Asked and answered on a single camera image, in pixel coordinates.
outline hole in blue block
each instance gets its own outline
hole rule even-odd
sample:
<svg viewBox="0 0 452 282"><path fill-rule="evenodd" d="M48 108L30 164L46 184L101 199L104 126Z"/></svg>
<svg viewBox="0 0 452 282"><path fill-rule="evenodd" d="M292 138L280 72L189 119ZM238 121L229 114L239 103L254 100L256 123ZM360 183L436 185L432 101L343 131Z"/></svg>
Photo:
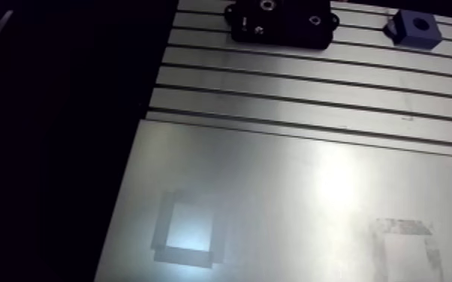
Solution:
<svg viewBox="0 0 452 282"><path fill-rule="evenodd" d="M421 18L415 18L414 19L414 26L420 30L428 30L429 29L429 23L427 23L426 20Z"/></svg>

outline dark background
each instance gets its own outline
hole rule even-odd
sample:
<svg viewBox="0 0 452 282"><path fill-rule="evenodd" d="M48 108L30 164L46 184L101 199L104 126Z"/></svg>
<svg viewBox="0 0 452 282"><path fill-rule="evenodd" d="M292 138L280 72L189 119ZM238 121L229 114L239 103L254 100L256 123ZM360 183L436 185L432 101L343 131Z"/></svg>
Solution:
<svg viewBox="0 0 452 282"><path fill-rule="evenodd" d="M176 3L0 0L0 277L93 280Z"/></svg>

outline blue plastic part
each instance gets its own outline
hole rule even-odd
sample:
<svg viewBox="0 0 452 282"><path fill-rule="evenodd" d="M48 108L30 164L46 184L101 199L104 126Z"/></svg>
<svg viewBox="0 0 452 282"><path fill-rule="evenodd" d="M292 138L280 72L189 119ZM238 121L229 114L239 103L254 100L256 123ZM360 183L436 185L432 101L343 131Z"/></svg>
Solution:
<svg viewBox="0 0 452 282"><path fill-rule="evenodd" d="M432 14L399 10L393 22L395 44L430 50L441 42L441 32Z"/></svg>

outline square outline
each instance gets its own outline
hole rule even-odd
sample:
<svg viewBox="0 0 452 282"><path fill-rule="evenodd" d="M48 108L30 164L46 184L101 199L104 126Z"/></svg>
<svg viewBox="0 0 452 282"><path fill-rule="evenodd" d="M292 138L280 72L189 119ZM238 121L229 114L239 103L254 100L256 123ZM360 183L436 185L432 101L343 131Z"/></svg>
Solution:
<svg viewBox="0 0 452 282"><path fill-rule="evenodd" d="M429 267L435 273L438 282L444 282L441 255L438 244L433 238L431 225L420 220L396 220L392 218L377 219L373 229L373 256L375 262L375 279L378 282L388 282L387 254L385 252L385 235L399 234L422 236L426 246L426 257Z"/></svg>
<svg viewBox="0 0 452 282"><path fill-rule="evenodd" d="M212 209L212 234L210 235L209 251L167 246L173 207L176 203ZM164 193L151 242L151 249L155 250L155 261L210 269L213 263L222 263L225 239L226 217L221 203L216 197L183 190Z"/></svg>

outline metal surface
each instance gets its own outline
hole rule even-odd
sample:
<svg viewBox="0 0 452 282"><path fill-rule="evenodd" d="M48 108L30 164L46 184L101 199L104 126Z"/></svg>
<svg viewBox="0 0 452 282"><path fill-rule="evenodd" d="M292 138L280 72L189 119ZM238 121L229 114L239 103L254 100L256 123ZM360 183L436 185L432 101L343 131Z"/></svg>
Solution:
<svg viewBox="0 0 452 282"><path fill-rule="evenodd" d="M161 201L175 192L221 199L222 262L192 266L198 250L182 244L180 260L158 261L151 240ZM180 234L193 242L195 232ZM452 281L452 157L151 121L140 123L96 275L413 279Z"/></svg>
<svg viewBox="0 0 452 282"><path fill-rule="evenodd" d="M151 106L169 110L283 122L288 126L347 130L421 142L452 143L452 122L409 118L357 109L339 109L262 98L157 88Z"/></svg>
<svg viewBox="0 0 452 282"><path fill-rule="evenodd" d="M162 87L452 120L452 99L403 91L186 67L161 67L157 83Z"/></svg>
<svg viewBox="0 0 452 282"><path fill-rule="evenodd" d="M377 68L396 68L404 71L425 72L438 76L452 76L452 59L431 55L385 50L364 46L331 44L323 51L291 47L239 45L229 34L207 31L173 30L168 40L171 44L196 47L214 47L226 50L250 50L274 55L299 56L308 59L326 59L333 62L365 64Z"/></svg>
<svg viewBox="0 0 452 282"><path fill-rule="evenodd" d="M96 281L452 282L452 40L334 2L325 51L241 44L229 3L179 3Z"/></svg>
<svg viewBox="0 0 452 282"><path fill-rule="evenodd" d="M326 79L373 88L397 89L406 92L413 90L414 92L430 92L434 95L452 96L451 77L379 69L356 64L182 47L168 47L163 62L195 67L280 74L300 79Z"/></svg>

